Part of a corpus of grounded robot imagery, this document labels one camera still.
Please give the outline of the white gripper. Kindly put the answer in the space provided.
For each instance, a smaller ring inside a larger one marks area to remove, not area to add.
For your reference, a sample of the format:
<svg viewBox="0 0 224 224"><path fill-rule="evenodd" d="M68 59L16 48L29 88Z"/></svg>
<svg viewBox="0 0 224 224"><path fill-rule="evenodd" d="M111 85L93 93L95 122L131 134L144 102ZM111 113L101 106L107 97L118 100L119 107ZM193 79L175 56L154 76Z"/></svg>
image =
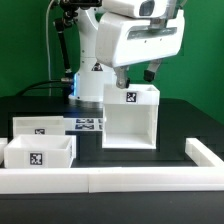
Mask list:
<svg viewBox="0 0 224 224"><path fill-rule="evenodd" d="M116 86L120 89L126 89L130 84L126 65L151 61L144 71L144 80L152 82L162 63L161 58L179 52L184 26L183 10L179 10L165 28L156 29L150 27L149 19L133 19L107 12L98 27L96 58L106 66L116 67Z"/></svg>

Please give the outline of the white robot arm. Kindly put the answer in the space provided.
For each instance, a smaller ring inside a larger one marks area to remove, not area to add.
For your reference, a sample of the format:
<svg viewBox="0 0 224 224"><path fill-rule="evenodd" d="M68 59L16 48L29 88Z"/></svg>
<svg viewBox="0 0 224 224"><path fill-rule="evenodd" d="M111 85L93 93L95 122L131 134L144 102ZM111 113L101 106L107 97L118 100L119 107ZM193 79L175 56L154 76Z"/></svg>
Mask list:
<svg viewBox="0 0 224 224"><path fill-rule="evenodd" d="M185 18L181 0L50 0L63 16L54 21L60 40L66 96L75 103L100 104L104 86L130 87L128 69L147 62L144 80L151 82L164 58L181 47ZM80 68L69 63L64 31L76 26Z"/></svg>

